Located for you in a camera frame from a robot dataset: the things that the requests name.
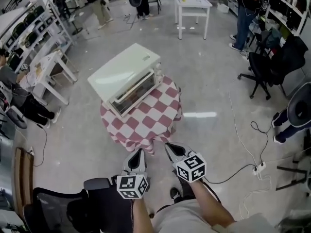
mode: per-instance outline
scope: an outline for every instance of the pants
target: pants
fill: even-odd
[[[19,110],[26,118],[41,125],[46,125],[48,119],[53,119],[55,116],[54,112],[48,111],[32,94],[26,98]]]
[[[149,3],[148,0],[142,0],[140,6],[137,8],[137,13],[140,17],[149,15]]]
[[[104,25],[110,19],[110,15],[106,11],[106,8],[101,5],[101,0],[91,3],[91,6],[94,14],[97,16],[99,25]]]
[[[279,118],[274,122],[276,126],[281,126],[284,122],[288,120],[287,118],[287,108],[280,113]],[[296,128],[293,125],[288,126],[284,131],[280,132],[276,138],[282,142],[285,142],[287,138],[290,138],[298,131],[301,131],[306,128],[311,128],[311,122],[307,123],[305,126]]]
[[[248,36],[248,27],[251,24],[252,20],[256,17],[254,11],[246,9],[243,6],[239,6],[239,13],[238,13],[238,33],[236,42],[233,44],[235,48],[242,51],[244,48],[245,41]]]

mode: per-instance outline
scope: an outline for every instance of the round table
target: round table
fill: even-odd
[[[154,154],[153,140],[171,141],[174,122],[182,118],[181,89],[167,76],[143,101],[125,116],[124,122],[103,103],[101,118],[115,143],[129,152],[142,148]]]

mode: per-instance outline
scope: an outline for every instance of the toaster oven glass window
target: toaster oven glass window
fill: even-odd
[[[146,74],[144,77],[142,77],[139,81],[137,81],[133,86],[137,85],[141,80],[143,80],[146,76],[148,76],[150,73]],[[122,115],[128,108],[130,108],[139,98],[143,97],[144,94],[146,94],[152,87],[154,87],[156,84],[154,75],[150,76],[148,79],[146,79],[140,86],[138,86],[134,91],[132,91],[131,94],[129,94],[123,101],[120,103],[113,102],[112,105],[115,107],[115,109]],[[130,89],[133,88],[130,87],[126,92],[124,92],[121,96],[119,96],[117,99],[120,100]]]

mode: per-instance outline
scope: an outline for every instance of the gray floor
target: gray floor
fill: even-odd
[[[236,127],[241,140],[259,163],[260,152],[266,136],[251,129],[250,122],[256,121],[259,128],[267,130],[272,116],[287,105],[277,86],[269,88],[272,98],[265,100],[261,88],[254,99],[249,98],[254,83],[237,80],[241,72],[250,73],[248,63],[240,54],[228,47],[229,35],[236,31],[237,18],[229,13],[222,14],[217,6],[211,9],[207,40],[203,40],[204,20],[195,24],[195,18],[184,17],[183,39],[179,40],[174,24],[173,0],[162,0],[162,11],[157,15],[156,6],[151,7],[155,15],[149,20],[131,22],[135,9],[125,1],[110,5],[114,21],[100,31],[94,15],[85,24],[85,32],[77,39],[78,44],[69,51],[72,61],[78,66],[78,81],[69,85],[66,79],[59,79],[63,88],[56,87],[70,104],[64,106],[51,94],[47,94],[49,108],[62,107],[62,114],[55,125],[47,130],[48,141],[43,165],[35,168],[34,186],[50,190],[75,193],[83,188],[83,181],[95,177],[111,177],[118,174],[128,152],[115,144],[108,135],[100,118],[100,98],[87,82],[87,78],[116,54],[137,42],[161,56],[163,72],[182,89],[184,113],[215,112],[215,117],[184,117],[176,124],[173,140],[188,144],[200,152],[207,161],[207,178],[221,182],[242,166],[253,163],[252,156],[239,142],[235,131],[229,92],[236,117]],[[126,24],[124,14],[132,16]],[[27,146],[35,150],[35,164],[43,158],[44,132],[30,124],[27,132]],[[289,139],[280,146],[272,141],[274,130],[269,132],[269,142],[262,155],[264,161],[277,160],[302,149],[303,133]],[[150,210],[156,211],[171,203],[169,189],[178,180],[171,173],[172,166],[163,148],[155,143],[155,156],[147,155],[148,174],[151,189],[145,199]],[[271,176],[272,189],[265,193],[252,194],[245,204],[250,212],[263,213],[272,224],[276,224],[288,209],[302,197],[297,187],[275,191],[277,185],[289,182],[292,175],[277,171],[277,164],[290,165],[289,161],[269,162],[262,177]],[[231,180],[211,187],[217,192],[223,205],[240,220],[247,217],[243,198],[250,191],[270,188],[268,180],[259,181],[247,167]]]

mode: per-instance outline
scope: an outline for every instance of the white table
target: white table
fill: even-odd
[[[184,17],[196,17],[196,24],[199,23],[199,17],[206,17],[205,29],[204,29],[204,37],[206,40],[207,27],[208,27],[208,19],[209,19],[209,10],[213,6],[207,0],[174,0],[175,1],[175,23],[177,24],[177,15],[179,17],[178,20],[178,29],[179,36],[178,38],[181,40],[182,34],[182,16]]]
[[[69,101],[65,99],[62,95],[60,95],[50,84],[55,82],[50,78],[50,73],[53,70],[53,67],[59,63],[59,65],[63,68],[66,74],[75,82],[77,78],[70,71],[68,66],[61,60],[60,56],[62,53],[59,51],[55,51],[50,53],[49,55],[43,57],[40,60],[41,72],[37,75],[36,67],[30,67],[30,72],[23,77],[23,79],[19,82],[20,86],[24,89],[29,87],[36,86],[38,83],[42,84],[47,88],[54,96],[56,96],[59,100],[61,100],[64,104],[69,104]]]

